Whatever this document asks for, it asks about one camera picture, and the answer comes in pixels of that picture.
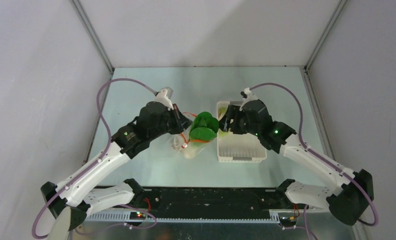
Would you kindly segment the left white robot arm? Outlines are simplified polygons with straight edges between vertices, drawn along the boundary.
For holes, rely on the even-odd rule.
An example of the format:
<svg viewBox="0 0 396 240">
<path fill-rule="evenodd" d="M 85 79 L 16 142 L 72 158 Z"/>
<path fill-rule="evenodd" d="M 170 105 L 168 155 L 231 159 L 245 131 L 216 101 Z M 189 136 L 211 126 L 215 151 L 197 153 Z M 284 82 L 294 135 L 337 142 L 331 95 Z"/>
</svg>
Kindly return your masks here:
<svg viewBox="0 0 396 240">
<path fill-rule="evenodd" d="M 71 210 L 69 231 L 101 210 L 129 205 L 138 208 L 144 202 L 144 189 L 135 179 L 126 179 L 119 185 L 96 189 L 96 186 L 114 170 L 149 148 L 150 143 L 164 134 L 178 135 L 192 125 L 192 120 L 181 113 L 177 105 L 168 108 L 160 102 L 149 102 L 138 116 L 122 126 L 110 137 L 109 144 L 91 162 L 81 167 L 58 184 L 46 182 L 41 192 L 47 208 L 55 218 L 63 209 Z"/>
</svg>

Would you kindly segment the clear zip top bag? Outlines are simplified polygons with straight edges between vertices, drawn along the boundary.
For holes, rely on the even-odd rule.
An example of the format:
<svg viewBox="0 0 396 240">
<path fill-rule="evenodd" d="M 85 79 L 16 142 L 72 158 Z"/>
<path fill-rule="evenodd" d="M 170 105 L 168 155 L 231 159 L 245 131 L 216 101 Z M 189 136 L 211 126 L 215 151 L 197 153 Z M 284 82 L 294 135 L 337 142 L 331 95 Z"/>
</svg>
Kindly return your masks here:
<svg viewBox="0 0 396 240">
<path fill-rule="evenodd" d="M 191 117 L 192 124 L 193 124 L 194 119 L 198 115 L 198 114 L 192 114 L 192 113 L 188 113 L 188 112 L 185 112 L 185 114 L 186 114 L 187 117 Z M 182 154 L 186 159 L 195 158 L 198 155 L 198 153 L 201 150 L 203 150 L 203 148 L 205 146 L 207 146 L 210 142 L 212 142 L 215 139 L 214 138 L 210 142 L 204 142 L 204 141 L 198 141 L 198 140 L 190 140 L 190 138 L 189 138 L 190 128 L 191 128 L 191 126 L 189 126 L 187 128 L 187 130 L 185 130 L 184 132 L 180 133 L 180 135 L 182 135 L 185 138 L 185 140 L 187 140 L 188 147 L 186 147 L 185 149 L 183 149 L 181 151 L 176 151 L 175 150 L 176 152 Z"/>
</svg>

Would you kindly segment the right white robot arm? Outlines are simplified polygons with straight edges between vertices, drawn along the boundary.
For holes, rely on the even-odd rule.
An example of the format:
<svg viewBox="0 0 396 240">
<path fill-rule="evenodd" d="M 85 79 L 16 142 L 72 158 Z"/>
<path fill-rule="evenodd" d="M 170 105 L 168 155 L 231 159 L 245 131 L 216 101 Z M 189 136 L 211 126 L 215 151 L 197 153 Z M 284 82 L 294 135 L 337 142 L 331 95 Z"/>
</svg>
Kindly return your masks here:
<svg viewBox="0 0 396 240">
<path fill-rule="evenodd" d="M 222 132 L 255 136 L 265 149 L 310 170 L 323 183 L 318 186 L 290 178 L 284 180 L 276 187 L 279 207 L 289 209 L 294 204 L 303 204 L 329 210 L 349 226 L 362 223 L 362 214 L 371 208 L 377 224 L 372 175 L 364 169 L 356 172 L 311 148 L 292 127 L 273 120 L 261 100 L 228 105 L 219 124 Z"/>
</svg>

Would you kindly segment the green bok choy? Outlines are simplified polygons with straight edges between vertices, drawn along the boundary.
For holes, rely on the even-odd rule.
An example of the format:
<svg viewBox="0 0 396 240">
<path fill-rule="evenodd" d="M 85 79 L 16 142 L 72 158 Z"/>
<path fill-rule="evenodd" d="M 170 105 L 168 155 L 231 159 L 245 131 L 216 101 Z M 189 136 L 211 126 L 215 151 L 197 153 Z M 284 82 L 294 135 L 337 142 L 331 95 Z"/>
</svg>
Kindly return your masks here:
<svg viewBox="0 0 396 240">
<path fill-rule="evenodd" d="M 219 130 L 218 120 L 211 113 L 199 113 L 191 125 L 189 138 L 192 141 L 211 142 Z"/>
</svg>

